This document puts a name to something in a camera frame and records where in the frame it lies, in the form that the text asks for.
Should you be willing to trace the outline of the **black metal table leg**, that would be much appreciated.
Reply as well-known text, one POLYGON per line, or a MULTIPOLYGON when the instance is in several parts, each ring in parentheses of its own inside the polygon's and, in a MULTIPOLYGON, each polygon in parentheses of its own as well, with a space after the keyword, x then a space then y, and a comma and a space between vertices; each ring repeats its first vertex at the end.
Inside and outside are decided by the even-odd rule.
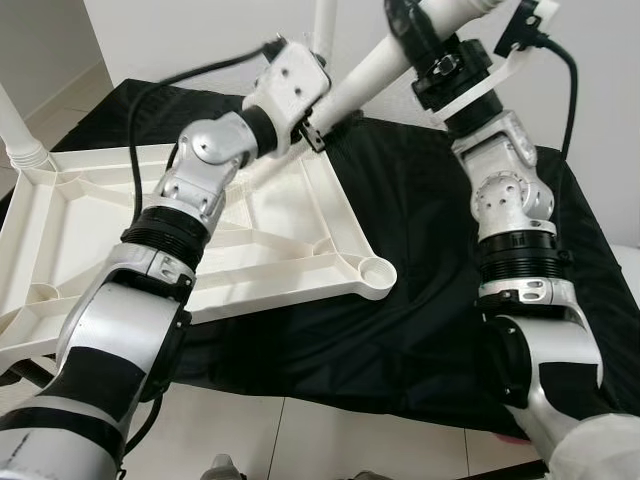
POLYGON ((24 358, 0 372, 0 387, 10 387, 20 380, 27 380, 38 388, 45 388, 55 378, 56 370, 55 355, 24 358))

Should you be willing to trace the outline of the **black table cloth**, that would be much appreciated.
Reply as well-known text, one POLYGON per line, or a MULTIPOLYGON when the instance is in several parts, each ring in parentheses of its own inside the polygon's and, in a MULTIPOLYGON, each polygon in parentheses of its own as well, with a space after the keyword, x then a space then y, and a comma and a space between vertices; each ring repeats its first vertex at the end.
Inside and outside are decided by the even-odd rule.
MULTIPOLYGON (((125 79, 50 150, 125 147, 129 105, 150 84, 125 79)), ((241 102, 228 93, 157 90, 138 114, 137 143, 172 142, 189 122, 241 102)), ((388 297, 343 294, 193 326, 175 381, 524 435, 476 375, 476 221, 451 143, 419 125, 367 116, 348 125, 326 154, 372 250, 397 270, 388 297)), ((553 148, 538 147, 538 156, 539 177, 556 193, 559 247, 572 252, 566 271, 604 360, 604 388, 639 415, 634 294, 570 165, 553 148)))

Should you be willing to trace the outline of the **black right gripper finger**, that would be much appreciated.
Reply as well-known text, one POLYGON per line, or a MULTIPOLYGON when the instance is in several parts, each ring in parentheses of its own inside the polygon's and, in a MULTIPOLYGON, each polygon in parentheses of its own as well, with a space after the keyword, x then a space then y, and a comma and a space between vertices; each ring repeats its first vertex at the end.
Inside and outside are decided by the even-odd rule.
POLYGON ((416 0, 385 0, 385 17, 390 35, 401 47, 404 58, 408 61, 439 58, 442 42, 416 0))

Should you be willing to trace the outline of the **white plastic table top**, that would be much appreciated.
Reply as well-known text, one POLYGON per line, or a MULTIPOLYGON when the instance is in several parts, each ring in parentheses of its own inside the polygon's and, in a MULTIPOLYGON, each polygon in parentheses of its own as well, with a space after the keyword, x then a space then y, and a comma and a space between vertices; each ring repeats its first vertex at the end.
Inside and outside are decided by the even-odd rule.
MULTIPOLYGON (((51 355, 78 297, 131 221, 125 148, 55 152, 52 169, 18 175, 0 225, 0 371, 51 355)), ((396 284, 358 224, 325 154, 293 148, 239 173, 198 265, 196 323, 396 284)))

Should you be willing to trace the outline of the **grey left robot leg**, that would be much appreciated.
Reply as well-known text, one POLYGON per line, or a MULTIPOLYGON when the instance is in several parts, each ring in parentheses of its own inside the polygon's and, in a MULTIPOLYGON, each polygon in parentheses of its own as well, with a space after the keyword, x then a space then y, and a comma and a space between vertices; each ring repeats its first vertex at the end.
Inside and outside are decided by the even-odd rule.
POLYGON ((202 472, 198 480, 247 480, 247 476, 239 471, 228 454, 215 454, 210 467, 202 472))

